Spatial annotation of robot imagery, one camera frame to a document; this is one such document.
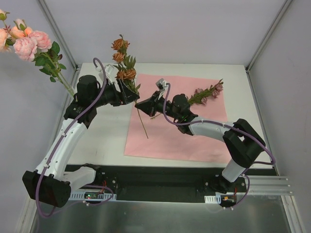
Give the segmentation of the orange brown rose stem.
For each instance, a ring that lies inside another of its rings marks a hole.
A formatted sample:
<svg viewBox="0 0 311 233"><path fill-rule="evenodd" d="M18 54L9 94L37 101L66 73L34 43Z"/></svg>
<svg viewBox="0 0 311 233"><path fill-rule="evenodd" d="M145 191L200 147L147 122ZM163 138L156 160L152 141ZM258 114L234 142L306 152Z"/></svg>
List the orange brown rose stem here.
<svg viewBox="0 0 311 233"><path fill-rule="evenodd" d="M111 49L114 51L112 55L113 66L118 70L116 79L122 80L131 91L139 94L140 84L136 84L136 58L128 54L129 46L130 42L125 40L122 34L112 42Z"/></svg>

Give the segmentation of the mauve rose stem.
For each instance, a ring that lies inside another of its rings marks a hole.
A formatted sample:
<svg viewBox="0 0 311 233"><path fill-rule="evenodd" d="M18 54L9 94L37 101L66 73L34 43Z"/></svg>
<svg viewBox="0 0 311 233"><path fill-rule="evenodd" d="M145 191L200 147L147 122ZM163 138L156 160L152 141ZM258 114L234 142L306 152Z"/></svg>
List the mauve rose stem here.
<svg viewBox="0 0 311 233"><path fill-rule="evenodd" d="M206 105L207 101L210 98L218 98L220 93L223 91L223 80L220 79L215 85L211 85L210 87L206 89L197 88L195 89L194 93L189 98L186 96L188 103L190 106L196 104L196 105Z"/></svg>

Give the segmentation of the light pink rose stem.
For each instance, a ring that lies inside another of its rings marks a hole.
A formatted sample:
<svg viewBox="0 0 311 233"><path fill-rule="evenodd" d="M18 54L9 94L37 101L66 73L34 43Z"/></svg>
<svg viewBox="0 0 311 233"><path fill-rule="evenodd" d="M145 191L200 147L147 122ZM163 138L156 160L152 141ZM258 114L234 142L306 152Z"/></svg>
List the light pink rose stem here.
<svg viewBox="0 0 311 233"><path fill-rule="evenodd" d="M56 41L52 42L52 47L48 50L48 55L52 63L54 78L56 78L64 86L64 88L66 85L71 85L62 74L62 71L66 70L67 68L64 64L60 62L63 58L63 55L60 53L60 46Z"/></svg>

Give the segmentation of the pink carnation stem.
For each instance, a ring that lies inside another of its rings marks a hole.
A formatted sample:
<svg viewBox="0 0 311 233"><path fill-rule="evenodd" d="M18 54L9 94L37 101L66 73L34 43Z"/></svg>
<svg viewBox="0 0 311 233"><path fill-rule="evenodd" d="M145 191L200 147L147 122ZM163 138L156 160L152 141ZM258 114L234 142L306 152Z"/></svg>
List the pink carnation stem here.
<svg viewBox="0 0 311 233"><path fill-rule="evenodd" d="M21 60L34 62L39 71L48 75L52 83L58 82L54 78L52 63L48 50L52 47L52 41L48 34L42 31L33 31L27 37L15 41L13 48Z"/></svg>

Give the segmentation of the peach rose stem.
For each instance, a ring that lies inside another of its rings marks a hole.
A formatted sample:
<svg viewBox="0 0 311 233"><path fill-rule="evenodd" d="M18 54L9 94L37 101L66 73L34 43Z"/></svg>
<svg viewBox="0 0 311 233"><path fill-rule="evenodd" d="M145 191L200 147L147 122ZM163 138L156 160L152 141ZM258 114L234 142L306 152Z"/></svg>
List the peach rose stem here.
<svg viewBox="0 0 311 233"><path fill-rule="evenodd" d="M16 19L14 20L14 26L11 27L6 24L7 16L9 12L0 11L0 51L9 52L14 50L13 45L19 38L27 37L34 30L29 27L25 20Z"/></svg>

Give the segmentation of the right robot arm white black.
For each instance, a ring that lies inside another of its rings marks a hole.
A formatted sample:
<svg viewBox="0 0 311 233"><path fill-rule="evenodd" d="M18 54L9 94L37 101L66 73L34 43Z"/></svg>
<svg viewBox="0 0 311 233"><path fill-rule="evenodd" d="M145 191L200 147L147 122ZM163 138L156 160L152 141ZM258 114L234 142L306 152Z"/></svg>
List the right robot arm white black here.
<svg viewBox="0 0 311 233"><path fill-rule="evenodd" d="M231 159L221 174L208 182L209 187L225 194L236 186L236 180L250 168L264 151L265 143L253 127L245 120L221 123L200 117L190 110L185 94L165 100L156 91L135 107L150 117L161 113L183 134L213 138L225 143Z"/></svg>

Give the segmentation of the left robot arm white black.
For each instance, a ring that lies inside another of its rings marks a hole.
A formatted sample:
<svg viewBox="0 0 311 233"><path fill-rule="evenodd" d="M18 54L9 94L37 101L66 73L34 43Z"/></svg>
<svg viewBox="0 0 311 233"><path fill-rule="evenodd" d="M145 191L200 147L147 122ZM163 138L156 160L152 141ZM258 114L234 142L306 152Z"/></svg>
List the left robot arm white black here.
<svg viewBox="0 0 311 233"><path fill-rule="evenodd" d="M93 75L84 75L77 83L77 93L66 109L61 129L49 152L34 171L26 171L22 181L31 199L54 207L63 207L73 191L89 185L99 188L104 178L100 166L83 164L77 171L65 174L78 141L97 115L97 108L114 107L139 99L121 80L104 79L100 84Z"/></svg>

